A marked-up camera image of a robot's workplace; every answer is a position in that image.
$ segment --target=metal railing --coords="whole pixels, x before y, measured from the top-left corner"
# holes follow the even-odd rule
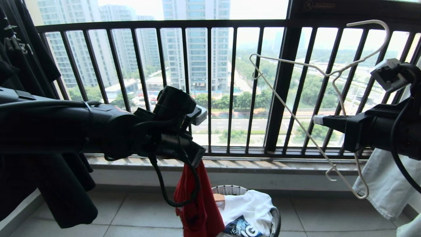
[[[385,1],[380,1],[382,4],[390,5],[389,7],[393,7],[393,4],[396,3],[385,3]],[[136,36],[136,29],[142,28],[155,28],[157,33],[157,43],[159,49],[159,56],[160,56],[160,64],[161,64],[161,71],[163,77],[163,85],[167,85],[167,76],[165,73],[165,62],[164,62],[164,53],[163,53],[163,43],[161,38],[161,29],[165,28],[181,28],[182,32],[182,46],[183,46],[183,56],[184,56],[184,73],[185,73],[185,88],[186,93],[189,93],[189,67],[188,65],[188,57],[187,57],[187,42],[186,42],[186,28],[207,28],[207,58],[208,58],[208,148],[207,154],[208,156],[237,156],[237,157],[256,157],[257,159],[264,159],[264,158],[321,158],[320,153],[312,147],[308,147],[309,139],[306,137],[304,139],[304,145],[302,147],[292,147],[288,146],[291,138],[291,133],[293,129],[293,118],[290,119],[286,138],[284,145],[282,147],[277,147],[277,139],[280,132],[280,126],[283,118],[283,113],[279,111],[284,111],[284,107],[280,104],[279,101],[275,100],[272,97],[272,102],[269,110],[269,119],[266,127],[265,138],[264,138],[264,146],[262,147],[252,147],[250,146],[250,135],[252,129],[252,122],[253,122],[253,110],[256,103],[256,89],[257,89],[257,81],[253,82],[252,87],[252,97],[251,97],[251,105],[250,105],[250,115],[248,120],[248,129],[247,129],[247,140],[246,144],[243,147],[238,146],[231,146],[231,131],[232,131],[232,118],[233,118],[233,101],[234,101],[234,70],[235,70],[235,63],[236,63],[236,47],[237,47],[237,31],[241,27],[257,27],[260,29],[259,36],[258,36],[258,45],[257,45],[257,53],[260,54],[262,50],[263,44],[263,34],[264,29],[266,27],[283,27],[284,28],[284,35],[282,39],[282,44],[280,47],[280,58],[295,60],[296,54],[298,50],[298,43],[301,36],[301,30],[303,27],[312,27],[312,32],[308,44],[308,48],[306,51],[305,56],[305,63],[310,62],[310,58],[313,52],[314,42],[316,39],[317,29],[320,27],[334,27],[337,28],[336,38],[333,44],[333,49],[328,61],[327,65],[327,73],[329,73],[335,62],[336,55],[338,53],[339,44],[342,38],[342,33],[346,26],[346,23],[355,22],[359,20],[367,20],[374,18],[373,16],[347,16],[346,18],[337,18],[336,16],[328,17],[328,13],[324,13],[323,17],[321,15],[314,15],[314,13],[309,13],[308,15],[304,14],[304,17],[294,17],[294,16],[302,16],[302,3],[299,1],[290,1],[289,11],[287,19],[285,20],[190,20],[190,21],[132,21],[132,22],[90,22],[90,23],[75,23],[75,24],[59,24],[59,25],[45,25],[45,26],[38,26],[37,31],[39,32],[41,39],[43,40],[44,44],[48,46],[48,40],[46,37],[46,33],[48,32],[60,32],[67,55],[69,57],[69,61],[71,67],[73,69],[73,73],[76,78],[76,82],[78,88],[81,92],[83,100],[87,100],[87,94],[83,86],[83,82],[80,76],[80,73],[77,69],[76,62],[73,56],[72,49],[69,45],[69,40],[67,38],[68,31],[76,31],[81,30],[83,31],[83,35],[86,41],[86,45],[88,48],[89,56],[92,61],[92,66],[98,80],[98,86],[101,90],[102,97],[105,103],[108,103],[107,94],[105,92],[104,83],[102,81],[101,75],[99,73],[99,67],[96,60],[96,56],[94,50],[92,48],[92,42],[89,36],[89,30],[106,30],[107,36],[109,40],[109,45],[113,57],[113,62],[115,65],[115,69],[117,72],[118,81],[120,83],[121,92],[123,95],[123,100],[125,104],[125,108],[127,111],[130,111],[130,104],[129,99],[127,96],[127,92],[124,86],[123,81],[123,74],[121,70],[121,66],[118,59],[118,54],[116,51],[116,45],[113,38],[112,30],[113,29],[130,29],[131,35],[133,38],[133,45],[134,50],[136,53],[136,60],[139,69],[139,76],[140,82],[142,85],[145,106],[147,110],[151,110],[148,100],[148,93],[146,87],[146,79],[145,73],[143,71],[142,60],[138,45],[138,38]],[[413,19],[394,19],[390,18],[389,16],[376,16],[375,18],[384,20],[390,27],[391,32],[394,31],[407,31],[409,32],[408,40],[405,42],[405,46],[403,47],[403,53],[401,55],[400,60],[403,61],[408,55],[411,45],[413,44],[415,34],[421,32],[421,25],[417,23],[417,21]],[[211,30],[213,28],[222,28],[222,27],[230,27],[233,29],[233,42],[232,42],[232,74],[231,74],[231,82],[230,82],[230,94],[229,94],[229,116],[228,116],[228,136],[227,136],[227,146],[212,146],[211,144],[211,112],[212,112],[212,104],[211,104],[211,88],[212,88],[212,78],[211,78]],[[372,29],[379,29],[377,25],[360,25],[357,28],[362,29],[362,36],[360,38],[358,48],[355,52],[354,61],[360,59],[365,42],[367,40],[368,32]],[[416,42],[417,47],[411,59],[411,63],[418,62],[420,58],[420,45],[421,42]],[[387,46],[380,52],[377,58],[377,63],[382,61],[385,57],[387,51]],[[256,59],[256,66],[259,67],[260,65],[260,58]],[[351,82],[356,72],[356,66],[350,68],[350,72],[344,84],[344,88],[342,91],[343,99],[346,98],[349,89],[351,87]],[[296,97],[293,103],[292,111],[294,114],[298,111],[298,105],[300,103],[301,94],[303,92],[304,82],[307,75],[307,67],[303,67],[301,71],[300,81],[297,88]],[[293,65],[287,63],[279,63],[277,67],[277,76],[275,79],[274,88],[280,97],[284,100],[287,99],[289,85],[291,82],[291,75],[293,72]],[[322,81],[322,85],[320,88],[320,92],[317,97],[317,101],[315,107],[313,109],[312,114],[316,115],[319,113],[323,96],[325,95],[325,91],[327,89],[329,82],[329,77],[324,77]],[[66,93],[65,85],[63,84],[62,80],[58,80],[58,85],[60,88],[61,93],[63,94],[64,99],[68,100],[69,97]],[[360,113],[370,94],[370,91],[374,85],[374,78],[371,77],[367,83],[364,95],[361,99],[361,103],[359,104],[357,112]],[[386,93],[383,102],[387,102],[390,97],[389,93]],[[402,97],[402,91],[396,93],[392,103],[397,103],[400,98]],[[338,115],[340,112],[340,105],[338,104],[335,109],[335,114]],[[313,131],[314,125],[310,123],[308,127],[308,132],[311,134]],[[353,159],[352,153],[344,151],[343,147],[329,147],[328,143],[332,136],[332,129],[329,129],[323,143],[323,150],[326,151],[326,154],[329,155],[331,158],[336,159]],[[361,152],[361,155],[365,158],[369,156],[371,153],[370,149]]]

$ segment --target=metal wire hanger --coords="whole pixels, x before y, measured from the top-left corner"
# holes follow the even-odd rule
[[[350,64],[348,64],[347,66],[345,66],[345,67],[343,67],[343,68],[341,68],[341,69],[339,69],[339,70],[336,70],[336,71],[333,71],[333,72],[331,72],[331,73],[326,73],[326,72],[323,72],[319,67],[317,67],[316,65],[313,65],[313,64],[308,64],[308,63],[302,63],[302,62],[296,62],[296,61],[291,61],[291,60],[286,60],[286,59],[279,59],[279,58],[271,58],[271,57],[264,57],[264,56],[261,56],[261,55],[259,55],[259,54],[252,54],[252,55],[250,55],[250,62],[253,64],[253,66],[255,67],[255,69],[257,70],[257,72],[258,72],[258,75],[257,75],[257,77],[254,77],[254,75],[252,75],[253,76],[253,78],[254,78],[254,80],[257,80],[259,77],[262,77],[263,79],[264,79],[264,81],[266,82],[266,84],[269,86],[269,88],[272,90],[272,92],[275,94],[275,96],[278,98],[278,100],[282,103],[282,105],[284,105],[284,107],[288,110],[288,112],[291,114],[291,116],[294,118],[294,120],[295,121],[297,121],[297,123],[299,124],[299,126],[302,128],[302,130],[304,131],[304,133],[305,133],[305,135],[314,143],[314,145],[316,146],[316,148],[320,151],[320,153],[321,153],[321,155],[328,161],[328,163],[330,164],[330,169],[328,170],[328,171],[326,171],[326,173],[325,173],[325,175],[326,175],[326,177],[330,180],[330,181],[336,181],[336,179],[332,179],[330,176],[329,176],[329,173],[331,172],[331,171],[335,171],[338,175],[339,175],[339,177],[345,182],[345,184],[346,184],[346,186],[348,187],[348,189],[349,190],[351,190],[351,192],[358,198],[358,199],[366,199],[367,197],[368,197],[368,195],[369,195],[369,190],[368,190],[368,185],[367,185],[367,183],[365,182],[365,180],[364,180],[364,178],[362,177],[362,174],[361,174],[361,167],[360,167],[360,163],[359,163],[359,161],[358,161],[358,154],[357,153],[354,153],[354,157],[355,157],[355,163],[357,164],[357,171],[358,171],[358,176],[361,178],[361,181],[363,182],[363,184],[364,184],[364,186],[365,186],[365,190],[366,190],[366,193],[365,193],[365,195],[364,196],[360,196],[359,194],[357,194],[356,192],[355,192],[355,190],[352,188],[352,186],[348,183],[348,181],[345,179],[345,177],[341,174],[341,172],[336,168],[336,164],[334,164],[329,158],[328,158],[328,156],[326,155],[326,153],[317,145],[317,142],[311,137],[311,135],[307,132],[307,130],[306,130],[306,128],[304,128],[304,126],[301,124],[301,122],[297,119],[297,117],[293,114],[293,112],[291,111],[291,109],[289,109],[289,107],[286,105],[286,103],[281,99],[281,97],[278,95],[278,93],[273,89],[273,87],[271,86],[271,84],[268,82],[268,80],[266,79],[266,77],[264,76],[264,74],[260,71],[260,69],[256,66],[256,64],[254,63],[254,61],[251,59],[253,56],[256,56],[256,57],[260,57],[260,58],[263,58],[263,59],[269,59],[269,60],[276,60],[276,61],[280,61],[280,62],[286,62],[286,63],[292,63],[292,64],[298,64],[298,65],[303,65],[303,66],[306,66],[306,67],[312,67],[312,68],[315,68],[317,71],[319,71],[321,74],[323,74],[325,77],[330,77],[331,75],[333,75],[333,74],[337,74],[337,76],[332,80],[332,86],[333,86],[333,88],[335,89],[335,92],[336,92],[336,94],[338,95],[338,98],[339,98],[339,103],[341,104],[341,110],[342,110],[342,113],[343,113],[343,115],[345,115],[346,116],[346,112],[345,112],[345,106],[344,106],[344,100],[342,99],[342,94],[340,93],[340,91],[338,90],[338,88],[336,87],[336,85],[335,85],[335,81],[341,76],[341,74],[342,74],[342,72],[343,71],[345,71],[346,69],[348,69],[348,68],[350,68],[350,67],[352,67],[352,66],[355,66],[355,65],[357,65],[357,64],[359,64],[360,62],[363,62],[363,61],[365,61],[367,58],[369,58],[369,57],[371,57],[371,56],[373,56],[373,55],[375,55],[376,53],[378,53],[378,52],[380,52],[385,46],[386,46],[386,44],[387,44],[387,42],[388,42],[388,40],[389,40],[389,37],[390,37],[390,30],[389,30],[389,27],[388,27],[388,25],[385,23],[385,22],[383,22],[383,21],[381,21],[381,20],[367,20],[367,21],[362,21],[362,22],[353,22],[353,23],[348,23],[346,26],[347,27],[352,27],[352,26],[357,26],[357,25],[364,25],[364,24],[379,24],[379,25],[381,25],[383,28],[384,28],[384,31],[385,31],[385,33],[386,33],[386,35],[385,35],[385,37],[384,37],[384,41],[383,41],[383,44],[376,50],[376,51],[374,51],[373,53],[371,53],[371,54],[369,54],[369,55],[367,55],[367,56],[365,56],[365,57],[363,57],[362,59],[360,59],[360,60],[357,60],[357,61],[354,61],[354,62],[352,62],[352,63],[350,63]]]

